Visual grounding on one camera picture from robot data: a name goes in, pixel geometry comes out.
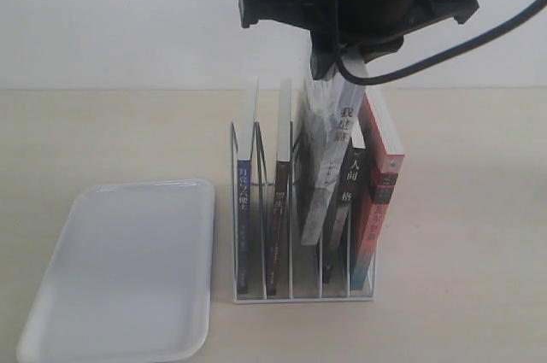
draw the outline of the white plastic tray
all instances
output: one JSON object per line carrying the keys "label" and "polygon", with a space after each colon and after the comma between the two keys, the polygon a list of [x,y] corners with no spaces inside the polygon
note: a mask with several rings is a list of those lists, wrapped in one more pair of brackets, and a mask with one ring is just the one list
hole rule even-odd
{"label": "white plastic tray", "polygon": [[68,216],[17,349],[20,363],[183,360],[209,328],[215,190],[107,185]]}

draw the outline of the beige tabletop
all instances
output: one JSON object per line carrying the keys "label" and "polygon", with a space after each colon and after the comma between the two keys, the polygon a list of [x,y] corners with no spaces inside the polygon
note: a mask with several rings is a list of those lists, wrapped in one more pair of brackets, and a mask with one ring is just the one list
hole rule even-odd
{"label": "beige tabletop", "polygon": [[[241,92],[0,92],[0,362],[15,363],[82,190],[188,178],[217,193],[209,336],[188,361],[547,361],[547,91],[386,97],[407,158],[375,301],[236,306],[227,136]],[[270,149],[276,100],[261,94]]]}

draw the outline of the book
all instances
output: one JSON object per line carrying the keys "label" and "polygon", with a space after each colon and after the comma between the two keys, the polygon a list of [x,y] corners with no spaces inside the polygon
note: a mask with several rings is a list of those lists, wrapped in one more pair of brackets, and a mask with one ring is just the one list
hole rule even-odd
{"label": "book", "polygon": [[245,117],[240,127],[238,140],[238,257],[237,291],[246,294],[249,291],[249,255],[250,255],[250,183],[253,139],[255,134],[256,95],[258,78],[249,78],[246,87]]}
{"label": "book", "polygon": [[350,144],[346,150],[340,178],[336,189],[336,199],[331,200],[323,227],[323,283],[331,280],[332,267],[338,256],[338,247],[348,219],[351,203],[359,198],[360,181],[364,174],[367,149],[361,127],[357,121],[351,132]]}
{"label": "book", "polygon": [[290,79],[281,82],[279,92],[279,113],[277,130],[277,158],[273,199],[268,222],[266,290],[268,296],[275,296],[279,275],[279,247],[286,223],[289,177],[291,175],[291,98],[292,83]]}
{"label": "book", "polygon": [[[362,57],[349,51],[344,56],[346,67],[357,75],[366,75]],[[302,103],[304,151],[308,163],[301,166],[307,175],[309,196],[303,202],[302,245],[317,245],[330,206],[350,134],[362,104],[364,87],[342,77],[332,67],[325,79],[308,78]]]}
{"label": "book", "polygon": [[370,153],[362,197],[355,201],[351,226],[350,290],[363,290],[398,174],[404,150],[381,87],[367,88],[359,114]]}

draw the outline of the red book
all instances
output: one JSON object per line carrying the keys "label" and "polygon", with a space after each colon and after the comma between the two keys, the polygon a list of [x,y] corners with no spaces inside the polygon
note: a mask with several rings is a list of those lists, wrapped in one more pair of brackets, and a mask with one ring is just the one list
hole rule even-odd
{"label": "red book", "polygon": [[370,151],[361,200],[354,205],[351,227],[350,289],[363,290],[404,151],[382,90],[365,91],[359,122]]}

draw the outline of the white wire book rack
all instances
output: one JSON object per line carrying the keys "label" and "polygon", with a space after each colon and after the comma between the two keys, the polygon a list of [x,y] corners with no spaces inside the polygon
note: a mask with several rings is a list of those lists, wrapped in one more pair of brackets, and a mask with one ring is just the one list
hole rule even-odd
{"label": "white wire book rack", "polygon": [[[366,302],[374,298],[376,281],[376,255],[368,273],[367,282],[361,291],[350,290],[350,272],[346,265],[350,260],[351,222],[348,216],[344,237],[339,248],[339,258],[332,270],[332,278],[323,284],[322,237],[317,246],[300,244],[300,228],[297,222],[297,202],[294,172],[291,172],[291,184],[288,191],[287,217],[284,239],[280,247],[280,268],[278,287],[275,296],[269,296],[266,290],[266,237],[268,227],[268,208],[271,205],[273,183],[268,180],[266,156],[262,142],[260,124],[255,123],[253,138],[253,171],[251,186],[251,228],[249,288],[246,294],[237,291],[238,270],[238,181],[237,155],[238,138],[235,126],[230,126],[230,146],[232,153],[232,272],[233,301],[237,304],[262,303],[304,303],[304,302]],[[297,154],[292,154],[294,168]]]}

